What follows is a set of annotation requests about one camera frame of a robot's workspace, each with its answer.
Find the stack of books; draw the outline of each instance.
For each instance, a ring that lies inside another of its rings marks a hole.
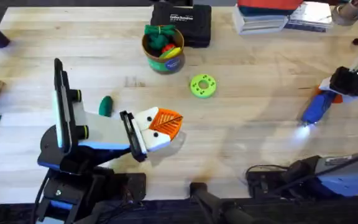
[[[244,16],[238,5],[234,6],[233,22],[239,34],[263,34],[281,31],[288,22],[288,16],[263,15]]]
[[[321,2],[303,2],[285,25],[286,29],[326,32],[333,27],[329,4]]]

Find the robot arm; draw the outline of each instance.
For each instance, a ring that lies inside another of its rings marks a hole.
[[[95,205],[103,200],[142,200],[145,174],[116,174],[98,165],[127,153],[144,161],[148,152],[170,144],[183,119],[157,107],[135,116],[122,111],[121,120],[87,113],[81,90],[70,88],[57,58],[53,107],[56,125],[42,136],[38,158],[38,164],[49,170],[35,200],[32,221],[37,223],[80,223],[92,218]]]

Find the black cable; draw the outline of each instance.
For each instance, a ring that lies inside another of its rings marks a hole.
[[[107,224],[111,220],[117,218],[119,215],[122,215],[123,213],[128,212],[128,211],[132,210],[133,208],[134,208],[133,205],[120,204],[114,210],[103,212],[103,213],[110,213],[110,216],[108,218],[105,218],[104,220],[100,220],[100,222],[103,224]]]
[[[318,177],[318,176],[321,176],[321,175],[328,174],[328,173],[330,173],[330,172],[334,172],[334,171],[336,171],[336,170],[339,170],[339,169],[342,169],[342,168],[347,167],[347,166],[349,166],[349,165],[352,165],[352,164],[354,164],[355,162],[358,162],[358,157],[356,157],[356,158],[354,158],[354,159],[351,159],[351,160],[349,160],[349,161],[347,161],[347,162],[344,162],[344,163],[342,163],[342,164],[339,164],[338,166],[335,166],[335,167],[332,167],[332,168],[330,168],[330,169],[326,169],[326,170],[324,170],[324,171],[318,172],[318,173],[316,173],[316,174],[312,174],[312,175],[307,175],[307,176],[301,177],[301,178],[299,178],[299,179],[297,179],[297,180],[294,180],[293,182],[290,182],[290,183],[288,183],[288,184],[285,184],[285,185],[283,185],[283,186],[281,186],[281,187],[278,187],[278,188],[274,189],[272,192],[269,192],[268,194],[273,194],[273,195],[279,194],[281,191],[286,190],[286,189],[289,189],[289,188],[293,187],[293,186],[296,185],[296,184],[299,184],[299,183],[301,183],[301,182],[304,182],[304,181],[313,179],[313,178]]]
[[[45,184],[47,184],[49,176],[50,176],[50,169],[48,170],[47,174],[45,175],[44,180],[42,181],[41,186],[38,190],[37,197],[35,198],[34,206],[33,206],[32,212],[31,212],[30,224],[33,224],[33,223],[35,224],[37,221],[35,218],[35,213],[37,212],[38,205],[40,203],[41,194],[44,191]]]

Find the floor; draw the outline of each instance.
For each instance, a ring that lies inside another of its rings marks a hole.
[[[233,5],[235,0],[194,0],[198,4]],[[8,6],[149,6],[148,0],[0,0],[0,20]],[[280,223],[347,224],[358,223],[358,197],[340,202],[304,203],[255,202],[237,200],[242,209],[255,217],[268,217]],[[125,213],[109,223],[205,223],[196,204],[188,200],[145,202],[144,208]],[[0,205],[0,224],[29,223],[31,204]]]

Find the red object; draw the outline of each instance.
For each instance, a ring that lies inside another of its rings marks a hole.
[[[172,48],[174,48],[174,47],[176,47],[175,44],[167,44],[167,45],[162,49],[162,53],[164,53],[164,52],[166,52],[166,51],[168,51],[168,50],[170,50],[170,49],[172,49]]]
[[[238,0],[239,6],[295,10],[303,0]]]

